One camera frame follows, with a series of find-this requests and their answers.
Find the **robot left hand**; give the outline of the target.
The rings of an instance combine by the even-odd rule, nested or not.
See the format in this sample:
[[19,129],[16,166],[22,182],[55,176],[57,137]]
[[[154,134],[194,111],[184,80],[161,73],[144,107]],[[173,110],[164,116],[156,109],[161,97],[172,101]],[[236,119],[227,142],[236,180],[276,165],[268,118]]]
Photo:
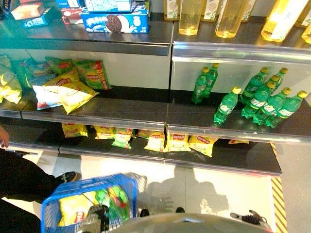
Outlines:
[[109,209],[105,205],[96,204],[90,207],[87,218],[96,218],[100,220],[100,232],[109,230]]

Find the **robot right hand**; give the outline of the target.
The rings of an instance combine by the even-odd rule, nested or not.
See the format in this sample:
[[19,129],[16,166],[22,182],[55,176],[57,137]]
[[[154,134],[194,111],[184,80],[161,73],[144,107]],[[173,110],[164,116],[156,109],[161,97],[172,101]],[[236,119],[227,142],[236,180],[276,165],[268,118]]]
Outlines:
[[264,224],[267,223],[267,220],[265,217],[260,216],[256,211],[254,210],[249,210],[249,212],[251,213],[250,215],[239,215],[236,213],[230,213],[230,216],[232,218],[250,223],[250,224],[254,224],[254,225],[261,225],[263,226]]

